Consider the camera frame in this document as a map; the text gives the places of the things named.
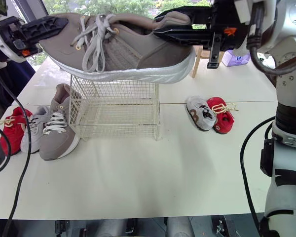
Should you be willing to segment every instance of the wire basket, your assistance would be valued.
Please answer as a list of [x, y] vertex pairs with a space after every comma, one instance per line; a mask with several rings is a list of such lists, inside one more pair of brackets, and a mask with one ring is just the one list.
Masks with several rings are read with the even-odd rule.
[[159, 137], [159, 85], [94, 81], [71, 75], [70, 127], [90, 137]]

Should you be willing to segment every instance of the small shoe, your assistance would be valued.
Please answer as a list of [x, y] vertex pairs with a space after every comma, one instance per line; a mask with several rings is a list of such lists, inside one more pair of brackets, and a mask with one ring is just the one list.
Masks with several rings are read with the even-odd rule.
[[191, 25], [183, 13], [169, 12], [159, 22], [132, 13], [53, 16], [68, 19], [68, 24], [60, 34], [39, 43], [58, 66], [78, 77], [175, 83], [193, 67], [192, 46], [164, 41], [152, 32], [169, 25]]
[[39, 155], [43, 160], [64, 157], [75, 149], [80, 138], [69, 127], [70, 86], [59, 84], [50, 104], [51, 117], [45, 124]]
[[[47, 106], [39, 106], [37, 112], [30, 117], [31, 130], [31, 153], [39, 151], [41, 138], [43, 137], [43, 129], [45, 123], [50, 119], [50, 112]], [[29, 136], [27, 130], [24, 131], [24, 136], [21, 141], [21, 151], [28, 152]]]
[[233, 116], [230, 110], [236, 110], [234, 104], [226, 104], [220, 97], [213, 97], [207, 101], [209, 107], [216, 114], [217, 122], [213, 129], [219, 134], [226, 134], [232, 129], [234, 123]]
[[186, 109], [199, 130], [209, 131], [214, 126], [216, 116], [200, 96], [188, 98]]
[[[28, 119], [32, 113], [25, 109]], [[13, 110], [11, 116], [0, 120], [0, 125], [4, 124], [3, 133], [7, 136], [11, 145], [11, 155], [17, 154], [20, 151], [21, 140], [26, 130], [26, 122], [20, 107]], [[4, 154], [8, 154], [8, 146], [3, 137], [0, 138]]]

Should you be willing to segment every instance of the red shoe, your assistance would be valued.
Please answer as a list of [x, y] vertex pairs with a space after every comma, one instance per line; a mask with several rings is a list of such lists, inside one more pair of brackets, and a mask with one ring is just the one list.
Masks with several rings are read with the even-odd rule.
[[[25, 110], [25, 112], [29, 119], [32, 113], [28, 110]], [[1, 124], [4, 124], [3, 133], [7, 136], [11, 145], [11, 155], [17, 154], [20, 151], [21, 140], [26, 128], [26, 122], [21, 108], [15, 108], [11, 116], [0, 120], [0, 125]], [[3, 152], [7, 156], [8, 146], [3, 137], [0, 138], [0, 144]]]
[[232, 129], [234, 122], [233, 116], [229, 110], [236, 110], [228, 106], [220, 97], [213, 97], [207, 101], [209, 108], [216, 114], [216, 123], [213, 129], [219, 134], [226, 134]]

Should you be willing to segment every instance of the shoelace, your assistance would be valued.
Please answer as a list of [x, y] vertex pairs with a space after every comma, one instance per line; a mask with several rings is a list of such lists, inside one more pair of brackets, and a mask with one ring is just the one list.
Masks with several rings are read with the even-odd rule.
[[6, 118], [3, 120], [0, 120], [0, 125], [4, 124], [5, 127], [12, 127], [13, 124], [11, 123], [12, 121], [15, 121], [13, 118]]
[[[95, 18], [95, 22], [85, 28], [84, 16], [81, 16], [80, 22], [82, 26], [81, 33], [75, 37], [71, 46], [77, 42], [75, 48], [80, 50], [85, 43], [87, 50], [82, 60], [82, 69], [85, 72], [103, 72], [105, 68], [105, 56], [103, 51], [103, 40], [106, 40], [117, 33], [116, 30], [112, 30], [110, 27], [109, 19], [115, 16], [114, 14], [98, 14]], [[90, 42], [87, 39], [87, 35], [92, 32]], [[88, 61], [92, 57], [92, 66], [87, 68]], [[102, 68], [99, 68], [100, 60], [102, 62]]]
[[226, 112], [231, 111], [231, 110], [239, 111], [239, 110], [236, 109], [236, 105], [234, 103], [226, 103], [226, 105], [218, 104], [218, 105], [214, 105], [212, 107], [212, 111], [215, 114], [226, 113]]
[[51, 115], [50, 121], [45, 124], [43, 129], [44, 134], [49, 134], [51, 131], [57, 131], [58, 133], [66, 132], [64, 127], [67, 127], [65, 115], [60, 112], [54, 112]]
[[29, 125], [30, 125], [30, 130], [31, 131], [36, 131], [37, 130], [37, 125], [38, 123], [35, 121], [37, 120], [38, 117], [33, 117], [30, 121], [29, 121]]

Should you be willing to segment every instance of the window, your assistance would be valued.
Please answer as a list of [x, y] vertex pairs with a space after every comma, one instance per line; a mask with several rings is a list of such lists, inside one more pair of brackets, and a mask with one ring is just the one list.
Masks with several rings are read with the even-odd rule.
[[[159, 13], [180, 6], [209, 6], [210, 0], [42, 0], [48, 14], [77, 12], [85, 15], [130, 12], [154, 18]], [[204, 29], [205, 25], [193, 25]], [[31, 56], [28, 62], [36, 69], [46, 59], [45, 52]]]

